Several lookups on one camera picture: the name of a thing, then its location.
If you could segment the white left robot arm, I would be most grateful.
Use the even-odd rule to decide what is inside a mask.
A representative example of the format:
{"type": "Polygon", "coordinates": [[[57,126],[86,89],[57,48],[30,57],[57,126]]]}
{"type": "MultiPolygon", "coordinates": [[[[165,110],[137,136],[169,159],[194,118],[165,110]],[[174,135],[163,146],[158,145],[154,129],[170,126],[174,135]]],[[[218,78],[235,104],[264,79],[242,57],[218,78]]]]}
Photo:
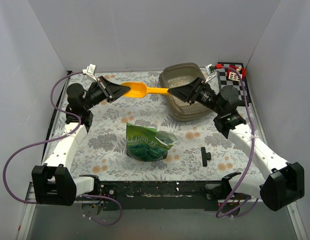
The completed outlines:
{"type": "Polygon", "coordinates": [[[64,131],[51,155],[31,172],[35,199],[38,204],[71,206],[75,199],[86,195],[90,200],[101,196],[101,182],[96,175],[73,178],[71,165],[93,122],[91,108],[106,100],[111,103],[130,91],[130,87],[112,83],[103,76],[94,80],[89,89],[73,83],[66,89],[68,105],[64,131]]]}

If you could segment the black bag clip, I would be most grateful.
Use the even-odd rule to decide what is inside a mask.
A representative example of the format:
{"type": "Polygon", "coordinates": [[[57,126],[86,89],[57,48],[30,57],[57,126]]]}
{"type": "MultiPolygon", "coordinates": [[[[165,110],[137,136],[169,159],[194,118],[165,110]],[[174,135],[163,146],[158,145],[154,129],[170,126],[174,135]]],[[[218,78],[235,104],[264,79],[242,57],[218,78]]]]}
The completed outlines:
{"type": "Polygon", "coordinates": [[[201,151],[202,166],[207,167],[208,162],[212,160],[212,154],[211,152],[206,151],[205,147],[201,147],[200,151],[201,151]]]}

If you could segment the yellow plastic scoop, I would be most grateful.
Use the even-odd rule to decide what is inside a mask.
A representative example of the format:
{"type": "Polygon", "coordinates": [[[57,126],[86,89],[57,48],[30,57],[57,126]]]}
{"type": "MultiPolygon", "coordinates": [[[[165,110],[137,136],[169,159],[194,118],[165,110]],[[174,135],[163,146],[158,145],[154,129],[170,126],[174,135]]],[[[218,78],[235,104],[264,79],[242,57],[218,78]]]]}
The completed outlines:
{"type": "Polygon", "coordinates": [[[123,96],[127,98],[144,98],[146,95],[170,95],[168,88],[148,87],[143,82],[124,82],[121,84],[124,87],[129,87],[130,91],[123,96]]]}

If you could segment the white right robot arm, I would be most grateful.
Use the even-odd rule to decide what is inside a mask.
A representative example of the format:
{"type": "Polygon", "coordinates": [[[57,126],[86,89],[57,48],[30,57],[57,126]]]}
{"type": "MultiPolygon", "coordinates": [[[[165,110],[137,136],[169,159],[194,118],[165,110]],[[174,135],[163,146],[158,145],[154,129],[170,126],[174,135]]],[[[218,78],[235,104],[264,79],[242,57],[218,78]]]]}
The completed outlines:
{"type": "Polygon", "coordinates": [[[239,99],[239,91],[224,86],[218,94],[203,79],[173,87],[168,92],[179,100],[193,104],[198,102],[214,111],[214,125],[226,139],[242,150],[250,163],[261,172],[264,182],[245,180],[244,174],[232,173],[222,179],[222,195],[232,199],[238,193],[261,199],[272,211],[277,211],[305,195],[305,170],[298,163],[290,163],[256,137],[253,124],[248,124],[239,115],[238,106],[245,102],[239,99]]]}

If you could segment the green cat litter bag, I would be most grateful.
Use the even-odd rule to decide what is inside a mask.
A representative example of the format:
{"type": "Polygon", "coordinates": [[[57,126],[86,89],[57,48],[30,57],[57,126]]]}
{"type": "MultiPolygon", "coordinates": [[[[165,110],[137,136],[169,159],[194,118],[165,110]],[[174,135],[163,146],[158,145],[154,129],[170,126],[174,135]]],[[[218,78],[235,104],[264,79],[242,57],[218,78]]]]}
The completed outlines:
{"type": "Polygon", "coordinates": [[[126,124],[126,154],[133,159],[143,162],[164,160],[177,142],[178,138],[173,133],[126,124]]]}

